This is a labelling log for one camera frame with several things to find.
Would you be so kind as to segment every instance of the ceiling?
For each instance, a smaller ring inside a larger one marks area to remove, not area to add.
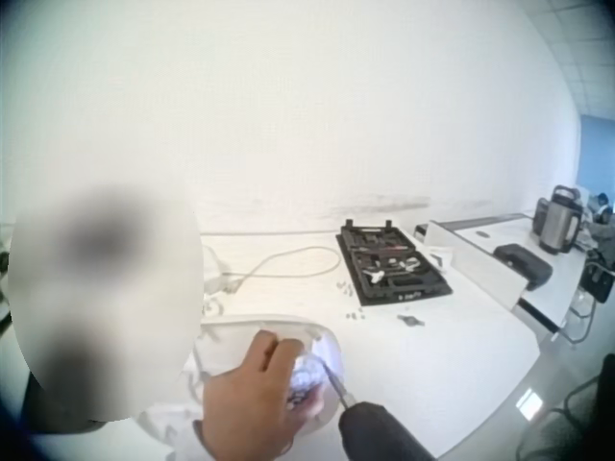
[[[615,18],[600,0],[517,0],[547,41],[580,113],[615,120]]]

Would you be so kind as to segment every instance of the electric kettle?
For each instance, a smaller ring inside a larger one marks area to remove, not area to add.
[[[540,232],[540,248],[551,255],[569,253],[580,230],[583,206],[576,189],[563,185],[553,190],[545,224]]]

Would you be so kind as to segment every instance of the tiled floor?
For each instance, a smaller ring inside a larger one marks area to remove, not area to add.
[[[577,335],[582,325],[569,318],[567,330]],[[530,388],[543,401],[543,408],[557,406],[573,389],[600,372],[603,358],[615,352],[615,296],[599,305],[592,332],[582,344],[571,346],[564,338],[547,339],[541,355],[526,378],[504,404],[474,434],[441,461],[511,461],[528,420],[517,402]]]

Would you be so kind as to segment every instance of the white wall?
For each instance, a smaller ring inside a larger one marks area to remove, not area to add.
[[[577,111],[511,0],[37,3],[4,24],[3,221],[85,153],[170,159],[206,231],[410,226],[574,183]]]

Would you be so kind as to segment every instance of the hand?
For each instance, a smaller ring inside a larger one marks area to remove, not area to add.
[[[259,331],[238,368],[206,383],[202,435],[215,459],[273,460],[320,413],[322,386],[299,406],[286,409],[295,359],[303,348],[298,340],[278,342],[274,333]]]

